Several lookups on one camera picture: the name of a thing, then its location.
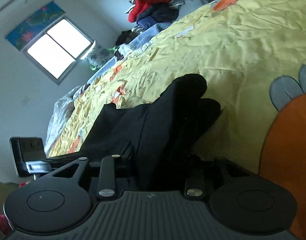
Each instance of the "red jacket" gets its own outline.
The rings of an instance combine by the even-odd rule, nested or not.
[[[135,7],[128,15],[128,20],[133,23],[136,22],[137,15],[148,9],[152,4],[158,2],[169,3],[172,0],[136,0]]]

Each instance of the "ribbed rubber surface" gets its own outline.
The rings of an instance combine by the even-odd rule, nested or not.
[[[53,236],[19,231],[8,240],[296,240],[284,231],[270,236],[247,236],[217,222],[205,204],[184,199],[180,192],[124,192],[101,202],[82,225]]]

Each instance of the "window pane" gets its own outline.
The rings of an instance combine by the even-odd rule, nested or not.
[[[27,52],[56,78],[59,78],[65,69],[75,61],[47,34],[41,37]]]
[[[73,57],[78,57],[91,44],[83,34],[65,19],[61,20],[47,33]]]

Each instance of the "window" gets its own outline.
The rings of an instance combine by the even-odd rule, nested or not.
[[[24,50],[26,56],[59,84],[93,41],[67,18],[62,18],[41,33]]]

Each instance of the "floral curtain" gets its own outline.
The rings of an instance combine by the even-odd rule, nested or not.
[[[64,10],[52,1],[19,24],[6,39],[20,51],[64,13]]]

